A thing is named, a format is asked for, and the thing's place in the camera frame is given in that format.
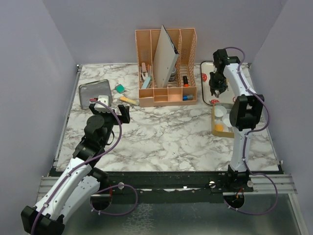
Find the black-tipped metal tongs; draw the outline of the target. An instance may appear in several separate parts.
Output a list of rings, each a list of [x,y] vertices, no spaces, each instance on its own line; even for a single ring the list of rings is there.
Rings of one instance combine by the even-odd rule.
[[[219,90],[214,90],[212,95],[214,95],[216,98],[219,98],[220,96],[220,91]]]

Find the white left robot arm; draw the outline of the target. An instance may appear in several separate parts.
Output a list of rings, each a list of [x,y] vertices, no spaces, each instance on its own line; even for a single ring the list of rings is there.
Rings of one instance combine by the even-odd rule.
[[[21,212],[24,230],[31,235],[60,235],[73,213],[94,193],[107,190],[107,175],[95,167],[100,158],[109,153],[105,146],[113,134],[115,125],[130,123],[129,106],[119,105],[120,114],[104,105],[100,111],[93,100],[89,109],[84,135],[76,146],[66,169],[48,191],[33,207],[26,206]]]

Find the silver tin lid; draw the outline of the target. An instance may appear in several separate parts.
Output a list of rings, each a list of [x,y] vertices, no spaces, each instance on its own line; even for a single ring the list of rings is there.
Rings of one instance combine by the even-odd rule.
[[[91,98],[98,98],[100,95],[107,95],[109,97],[108,106],[111,107],[112,91],[109,81],[107,79],[79,85],[79,98],[81,109],[88,109],[89,100]]]

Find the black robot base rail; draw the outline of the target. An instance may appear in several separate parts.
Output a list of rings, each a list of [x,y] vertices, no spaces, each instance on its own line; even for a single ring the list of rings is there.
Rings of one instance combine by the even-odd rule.
[[[107,171],[90,173],[100,183],[92,196],[97,203],[223,203],[224,194],[252,192],[246,174],[231,176],[226,171]]]

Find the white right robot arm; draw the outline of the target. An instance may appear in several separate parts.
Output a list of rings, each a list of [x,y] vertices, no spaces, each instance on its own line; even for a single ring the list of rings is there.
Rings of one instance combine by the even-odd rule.
[[[248,155],[252,132],[261,119],[264,97],[255,93],[241,72],[241,60],[229,56],[227,48],[213,53],[215,70],[210,73],[211,95],[219,97],[230,85],[235,102],[230,110],[230,124],[234,131],[233,154],[223,186],[229,191],[244,187],[249,180]]]

